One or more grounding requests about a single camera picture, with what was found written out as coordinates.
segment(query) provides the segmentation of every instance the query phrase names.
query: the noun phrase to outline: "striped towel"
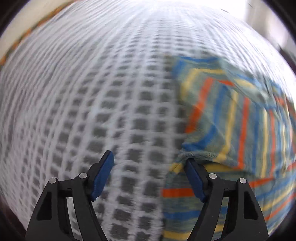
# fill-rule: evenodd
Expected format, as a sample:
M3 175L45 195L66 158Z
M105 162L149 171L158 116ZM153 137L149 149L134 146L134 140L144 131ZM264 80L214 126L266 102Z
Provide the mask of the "striped towel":
M164 239L186 240L203 206L183 171L189 157L223 179L246 178L271 234L296 197L294 105L272 80L216 57L174 57L173 76L188 124L162 191ZM221 236L227 204L224 198L214 239Z

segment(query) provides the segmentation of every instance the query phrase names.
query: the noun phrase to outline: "blue gripper pad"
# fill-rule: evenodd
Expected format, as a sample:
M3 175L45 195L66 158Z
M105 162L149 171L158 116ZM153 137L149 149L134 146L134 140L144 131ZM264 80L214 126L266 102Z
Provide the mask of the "blue gripper pad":
M200 179L200 176L197 174L196 170L189 161L187 161L184 167L184 171L186 173L186 176L189 180L189 183L193 189L195 196L199 198L202 202L205 202L206 196L202 189L202 180Z
M94 179L94 187L90 195L92 202L95 201L96 198L102 194L102 191L107 182L107 178L109 177L109 174L111 172L113 165L114 165L114 155L112 152L110 152Z

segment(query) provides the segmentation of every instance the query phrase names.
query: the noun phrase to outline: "blue stripe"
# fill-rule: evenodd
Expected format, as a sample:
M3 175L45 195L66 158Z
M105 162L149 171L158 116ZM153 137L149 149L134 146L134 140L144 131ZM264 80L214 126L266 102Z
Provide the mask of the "blue stripe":
M254 126L254 146L252 153L252 173L256 174L257 163L257 148L258 148L258 136L259 136L259 106L255 105L255 126Z
M279 107L279 111L281 113L281 119L284 121L284 124L285 124L285 127L288 126L288 123L287 123L287 116L284 112L284 108L282 106Z
M242 103L244 96L243 95L239 95L238 96L238 100L237 100L237 106L239 107L240 103ZM243 115L242 115L242 109L240 111L237 111L235 113L235 121L236 123L239 122L241 123L243 120ZM239 137L241 136L241 127L236 127L236 123L234 123L233 125L233 133L232 133L232 140L236 140L236 141L232 141L231 144L233 145L233 160L237 162L237 158L238 158L238 150L239 150Z
M294 156L294 155L295 155L294 150L293 150L293 148L291 147L291 148L290 148L290 156Z
M254 82L255 82L254 79L251 79L251 78L249 78L249 77L247 77L247 76L245 76L245 75L237 74L237 77L240 77L241 79L243 79L243 80L247 80L247 81L249 81L249 82L251 82L251 83L254 83Z
M261 199L264 199L265 197L267 197L267 196L269 196L269 195L271 195L271 194L276 193L276 191L282 189L282 188L285 187L287 184L291 183L291 181L294 181L295 178L296 178L296 174L287 177L287 180L285 180L284 182L282 182L282 183L281 183L280 185L278 185L277 187L272 188L271 191L256 196L257 201L259 201L259 200L261 200Z
M163 215L168 220L179 220L184 221L191 218L198 218L200 215L200 210L194 210L194 211L187 211L187 212L177 212L177 213L167 213L164 212ZM227 213L227 207L221 207L220 213L225 214Z
M209 132L199 142L183 143L182 147L186 151L204 150L213 139L213 137L216 135L219 116L221 113L221 106L223 104L223 97L225 96L227 91L228 88L225 85L221 85L221 89L219 91L218 97L216 98L215 108L213 112L213 124L211 125Z
M172 69L172 76L174 79L178 78L178 75L182 71L184 64L185 64L185 62L182 61L181 59L177 60L176 64L174 65L174 67Z
M296 178L296 175L293 175L288 180L281 183L277 188L272 189L272 191L261 194L259 196L256 196L257 201L260 201L261 199L264 199L266 196L269 196L269 195L271 195L273 193L276 193L278 190L285 187L288 183L291 182L291 180L294 180L295 178ZM226 213L227 213L227 207L222 207L221 211L220 211L220 214L226 214ZM186 212L176 212L176 213L164 212L164 217L166 219L170 219L170 220L181 220L181 221L183 221L183 220L188 220L188 219L191 219L191 218L198 218L199 214L200 214L200 210L186 211Z
M286 216L286 214L290 211L290 209L292 208L292 206L294 205L294 203L292 203L291 205L288 205L287 207L285 207L284 209L282 209L279 213L277 213L277 215L281 214L280 216ZM279 218L276 218L275 221L269 223L268 222L268 225L267 225L267 229L271 229L279 220Z
M282 89L281 89L281 87L280 87L280 85L278 85L277 83L275 83L273 81L271 81L271 85L276 88L276 90L278 91L279 95L282 96L284 94L283 91L282 91Z
M281 175L281 168L283 165L283 160L282 160L282 155L281 155L281 129L282 129L282 122L281 121L274 121L275 123L277 122L277 128L276 128L276 140L277 140L277 144L276 144L276 151L275 151L275 155L277 156L276 159L276 176L275 177L279 177Z
M200 63L200 62L209 63L209 62L212 62L212 61L215 61L215 60L218 59L217 57L210 57L210 58L191 58L191 57L184 57L184 56L179 56L179 58L184 59L184 60L194 61L194 62L197 62L197 63Z

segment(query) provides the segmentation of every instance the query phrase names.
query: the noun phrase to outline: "gray grid pattern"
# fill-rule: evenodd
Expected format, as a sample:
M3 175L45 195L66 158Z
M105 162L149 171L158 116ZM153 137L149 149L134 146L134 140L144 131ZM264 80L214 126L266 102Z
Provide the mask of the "gray grid pattern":
M168 55L222 56L288 96L295 89L277 51L223 11L152 0L72 4L0 73L0 187L25 227L51 177L74 178L112 150L115 166L94 203L107 238L158 240L160 187L185 126ZM70 214L79 238L71 205Z

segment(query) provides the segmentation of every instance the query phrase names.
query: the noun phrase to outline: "screw head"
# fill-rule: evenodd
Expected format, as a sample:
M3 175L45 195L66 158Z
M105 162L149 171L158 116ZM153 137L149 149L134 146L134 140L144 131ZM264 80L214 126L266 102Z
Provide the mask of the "screw head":
M49 180L49 183L50 184L53 184L57 181L57 179L55 177L52 177L50 180Z
M79 174L79 178L84 179L87 177L87 173L83 172Z
M244 179L243 177L241 177L241 178L239 179L239 181L240 181L241 183L243 183L243 184L247 183L247 180Z
M215 173L210 173L209 174L209 178L216 179L217 178L217 175Z

